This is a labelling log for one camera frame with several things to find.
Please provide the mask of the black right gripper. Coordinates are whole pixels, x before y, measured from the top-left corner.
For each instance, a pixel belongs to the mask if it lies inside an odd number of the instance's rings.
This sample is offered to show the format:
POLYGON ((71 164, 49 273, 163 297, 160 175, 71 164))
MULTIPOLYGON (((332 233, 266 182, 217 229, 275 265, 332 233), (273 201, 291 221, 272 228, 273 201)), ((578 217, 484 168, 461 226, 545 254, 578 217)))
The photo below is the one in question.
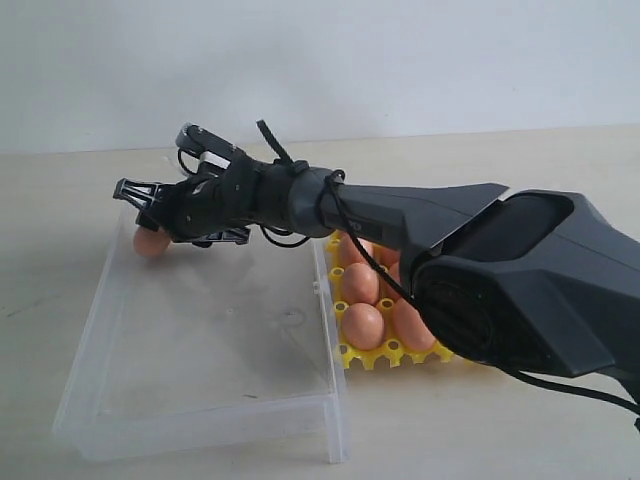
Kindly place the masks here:
POLYGON ((159 202, 159 216, 139 210, 135 224, 152 232, 164 230, 177 243, 207 248, 214 243, 245 245, 249 241, 251 174, 200 175, 175 184, 122 178, 113 198, 132 206, 159 202))

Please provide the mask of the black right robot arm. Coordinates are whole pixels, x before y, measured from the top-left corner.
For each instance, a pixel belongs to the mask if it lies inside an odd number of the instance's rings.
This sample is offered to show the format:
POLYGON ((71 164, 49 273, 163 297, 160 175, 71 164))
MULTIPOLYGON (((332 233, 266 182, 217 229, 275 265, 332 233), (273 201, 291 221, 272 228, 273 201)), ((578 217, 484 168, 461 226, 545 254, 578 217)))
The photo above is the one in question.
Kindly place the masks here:
POLYGON ((304 161, 243 158, 176 184, 123 179, 114 196, 179 242, 252 223, 351 230, 400 253, 402 287, 454 353, 569 378, 639 374, 639 244, 581 194, 348 185, 304 161))

